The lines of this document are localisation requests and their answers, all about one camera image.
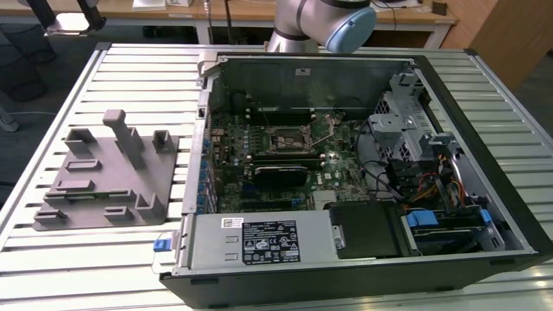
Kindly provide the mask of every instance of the red wire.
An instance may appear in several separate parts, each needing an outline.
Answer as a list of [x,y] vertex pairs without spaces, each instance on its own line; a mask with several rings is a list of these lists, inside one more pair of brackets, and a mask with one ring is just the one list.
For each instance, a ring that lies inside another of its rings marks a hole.
[[427,174],[424,174],[424,175],[422,176],[422,179],[419,180],[419,189],[418,189],[418,192],[422,192],[424,178],[426,178],[427,176],[432,176],[432,175],[436,175],[436,173],[427,173]]

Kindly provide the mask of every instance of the motherboard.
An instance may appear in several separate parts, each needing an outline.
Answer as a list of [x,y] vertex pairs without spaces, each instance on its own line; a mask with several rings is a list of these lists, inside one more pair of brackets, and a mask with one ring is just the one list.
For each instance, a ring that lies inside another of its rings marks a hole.
[[307,211],[368,200],[355,146],[363,121],[339,111],[287,120],[259,114],[213,117],[218,213]]

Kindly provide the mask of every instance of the cardboard box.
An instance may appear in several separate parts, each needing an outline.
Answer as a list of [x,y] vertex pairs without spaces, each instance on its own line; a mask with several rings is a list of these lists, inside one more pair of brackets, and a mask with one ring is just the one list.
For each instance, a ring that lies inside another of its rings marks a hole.
[[194,0],[167,0],[167,5],[191,6]]
[[133,12],[163,11],[166,10],[165,0],[134,0]]

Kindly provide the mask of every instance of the cable on desk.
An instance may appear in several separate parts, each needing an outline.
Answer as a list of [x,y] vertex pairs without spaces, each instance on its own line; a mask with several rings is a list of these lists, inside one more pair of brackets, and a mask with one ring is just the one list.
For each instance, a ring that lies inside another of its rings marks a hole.
[[210,44],[214,44],[214,21],[211,19],[211,0],[205,0],[205,11],[209,15]]
[[374,0],[371,1],[378,8],[388,8],[392,10],[392,15],[395,17],[395,31],[398,30],[398,18],[396,18],[396,9],[398,8],[407,8],[407,6],[390,6],[388,3],[383,2],[386,6],[380,6]]
[[235,40],[233,38],[233,16],[231,16],[231,7],[229,5],[229,1],[226,0],[226,13],[227,13],[227,35],[229,35],[229,43],[235,44]]

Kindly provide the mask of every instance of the electronic device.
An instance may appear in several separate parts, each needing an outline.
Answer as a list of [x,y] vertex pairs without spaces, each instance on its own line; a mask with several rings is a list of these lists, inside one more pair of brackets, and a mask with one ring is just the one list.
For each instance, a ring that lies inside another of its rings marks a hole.
[[214,60],[161,276],[189,306],[455,290],[552,258],[424,56]]

